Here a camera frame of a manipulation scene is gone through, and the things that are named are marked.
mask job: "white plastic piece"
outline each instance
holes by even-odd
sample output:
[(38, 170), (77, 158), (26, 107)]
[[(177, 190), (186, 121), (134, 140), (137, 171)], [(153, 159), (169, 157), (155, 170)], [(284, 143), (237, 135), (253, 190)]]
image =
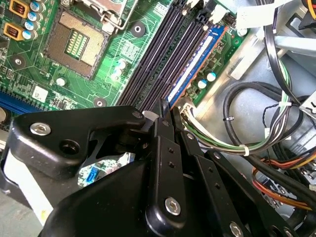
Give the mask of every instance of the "white plastic piece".
[(237, 29), (256, 28), (271, 25), (275, 9), (293, 0), (276, 0), (274, 3), (258, 6), (242, 6), (237, 10)]
[(310, 190), (316, 192), (316, 185), (315, 184), (310, 184)]
[(239, 145), (240, 147), (244, 148), (245, 149), (245, 154), (243, 155), (244, 157), (247, 157), (250, 155), (250, 150), (249, 150), (249, 147), (247, 147), (246, 145), (242, 144), (242, 145)]
[(27, 166), (17, 160), (12, 155), (11, 150), (8, 151), (6, 157), (4, 173), (8, 179), (19, 185), (19, 188), (30, 204), (33, 212), (36, 214), (40, 223), (44, 226), (49, 214), (53, 210), (53, 207)]
[(64, 86), (64, 85), (66, 85), (66, 81), (63, 78), (57, 78), (56, 84), (59, 86)]
[(292, 103), (291, 103), (291, 102), (283, 102), (283, 101), (280, 101), (280, 102), (278, 103), (278, 105), (279, 105), (280, 107), (282, 107), (282, 106), (292, 106)]
[(208, 21), (211, 21), (213, 24), (217, 24), (224, 18), (226, 13), (228, 13), (227, 9), (220, 4), (217, 4)]
[[(270, 128), (266, 127), (265, 128), (265, 138), (267, 138), (270, 135)], [(285, 140), (292, 140), (292, 136), (288, 136), (287, 138), (285, 138)]]

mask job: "capacitor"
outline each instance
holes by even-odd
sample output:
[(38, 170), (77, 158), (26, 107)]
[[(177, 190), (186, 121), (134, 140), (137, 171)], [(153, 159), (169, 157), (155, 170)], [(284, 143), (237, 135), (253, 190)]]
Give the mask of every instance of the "capacitor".
[(122, 73), (123, 73), (123, 71), (121, 69), (119, 69), (118, 67), (115, 67), (115, 69), (114, 69), (115, 76), (119, 77), (122, 75)]
[(197, 82), (198, 88), (200, 88), (200, 89), (204, 89), (207, 86), (207, 81), (202, 77), (198, 77), (196, 79), (196, 82)]
[(43, 19), (43, 15), (38, 12), (30, 11), (28, 13), (28, 19), (30, 21), (41, 21)]
[(40, 28), (39, 22), (26, 21), (24, 27), (29, 31), (37, 31)]
[(237, 35), (240, 37), (244, 37), (248, 33), (247, 28), (237, 29)]
[(125, 69), (127, 66), (127, 63), (124, 59), (119, 59), (118, 61), (118, 68), (119, 69)]
[(56, 84), (59, 85), (59, 86), (64, 86), (64, 85), (66, 85), (66, 81), (63, 78), (57, 78), (56, 79)]
[(36, 31), (23, 31), (22, 36), (26, 40), (33, 40), (38, 37), (38, 34), (36, 33)]
[(215, 81), (216, 80), (216, 74), (215, 72), (210, 72), (206, 75), (206, 79), (209, 81), (209, 82), (212, 82), (212, 81)]
[(33, 1), (30, 3), (30, 9), (34, 12), (43, 12), (46, 10), (44, 3)]

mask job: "white wire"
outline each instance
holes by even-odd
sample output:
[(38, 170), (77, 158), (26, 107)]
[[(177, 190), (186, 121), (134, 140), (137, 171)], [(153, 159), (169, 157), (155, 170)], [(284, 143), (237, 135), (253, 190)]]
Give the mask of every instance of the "white wire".
[(209, 137), (210, 139), (220, 143), (220, 144), (223, 144), (223, 145), (226, 145), (226, 146), (229, 146), (229, 147), (232, 147), (232, 148), (237, 148), (236, 146), (234, 145), (231, 145), (231, 144), (228, 144), (226, 142), (223, 142), (219, 139), (217, 139), (216, 137), (214, 137), (212, 134), (210, 134), (206, 129), (205, 127), (203, 127), (202, 124), (200, 124), (196, 118), (192, 115), (191, 111), (188, 111), (188, 110), (184, 110), (184, 113), (185, 115), (188, 117), (188, 119), (191, 121), (191, 123), (198, 129), (200, 130), (205, 136)]

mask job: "white label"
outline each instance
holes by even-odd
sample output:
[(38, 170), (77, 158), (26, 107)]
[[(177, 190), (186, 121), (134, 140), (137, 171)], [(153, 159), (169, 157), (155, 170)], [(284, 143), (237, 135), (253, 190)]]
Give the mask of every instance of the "white label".
[(170, 102), (173, 97), (175, 96), (175, 94), (178, 92), (178, 90), (180, 89), (180, 87), (182, 86), (182, 84), (185, 82), (186, 78), (188, 77), (188, 75), (190, 74), (190, 72), (192, 71), (192, 69), (195, 67), (195, 65), (198, 63), (200, 57), (202, 56), (202, 54), (204, 53), (204, 51), (207, 49), (207, 47), (209, 46), (209, 44), (212, 42), (213, 37), (212, 36), (208, 36), (203, 44), (203, 46), (201, 47), (201, 49), (197, 52), (197, 54), (194, 56), (194, 59), (192, 60), (191, 64), (187, 67), (186, 71), (183, 73), (182, 77), (180, 78), (180, 80), (178, 81), (177, 85), (173, 88), (172, 92), (170, 93), (170, 95), (168, 96), (168, 101)]
[(41, 101), (42, 103), (45, 103), (47, 95), (48, 91), (37, 85), (33, 91), (32, 97)]
[(293, 0), (277, 0), (275, 3), (259, 6), (242, 6), (237, 10), (237, 29), (272, 25), (275, 9)]

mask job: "black ram slot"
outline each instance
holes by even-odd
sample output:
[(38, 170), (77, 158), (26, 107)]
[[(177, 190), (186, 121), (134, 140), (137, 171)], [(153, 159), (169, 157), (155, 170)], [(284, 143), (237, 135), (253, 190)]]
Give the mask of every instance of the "black ram slot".
[(152, 60), (154, 55), (156, 55), (156, 57), (162, 55), (160, 53), (160, 50), (164, 50), (166, 48), (164, 47), (166, 45), (164, 45), (163, 43), (168, 43), (168, 38), (166, 38), (165, 36), (170, 36), (170, 34), (173, 35), (173, 32), (177, 32), (177, 24), (179, 24), (179, 21), (182, 18), (184, 17), (181, 14), (181, 8), (177, 5), (170, 6), (169, 11), (167, 12), (158, 31), (156, 32), (153, 40), (147, 48), (146, 53), (139, 62), (138, 66), (136, 67), (132, 77), (129, 79), (129, 82), (124, 90), (124, 93), (120, 96), (117, 105), (131, 104), (131, 100), (135, 98), (135, 90), (140, 90), (142, 88), (142, 85), (145, 84), (146, 80), (148, 79), (147, 77), (143, 76), (144, 72), (146, 71), (146, 69), (148, 70), (148, 68), (153, 69), (152, 64), (149, 64), (149, 62), (156, 62), (155, 60)]
[(204, 38), (207, 33), (203, 29), (203, 24), (192, 22), (176, 49), (173, 51), (168, 62), (164, 66), (155, 83), (151, 87), (147, 97), (142, 101), (139, 106), (141, 111), (150, 110), (158, 98), (161, 98), (166, 91), (170, 91), (172, 85), (177, 79), (177, 75), (181, 73), (188, 60), (195, 52), (199, 42)]
[(134, 90), (137, 90), (133, 94), (133, 98), (129, 101), (130, 105), (135, 105), (136, 101), (138, 100), (139, 96), (144, 90), (144, 87), (146, 86), (148, 80), (153, 76), (153, 73), (156, 71), (157, 67), (161, 63), (162, 58), (165, 56), (166, 52), (169, 50), (169, 47), (174, 40), (175, 36), (178, 34), (185, 17), (182, 16), (181, 12), (179, 12), (180, 18), (175, 19), (172, 22), (170, 30), (167, 32), (165, 36), (163, 36), (163, 41), (159, 44), (159, 48), (152, 52), (149, 57), (149, 64), (144, 69), (143, 74), (139, 78), (140, 82), (137, 84), (134, 88)]

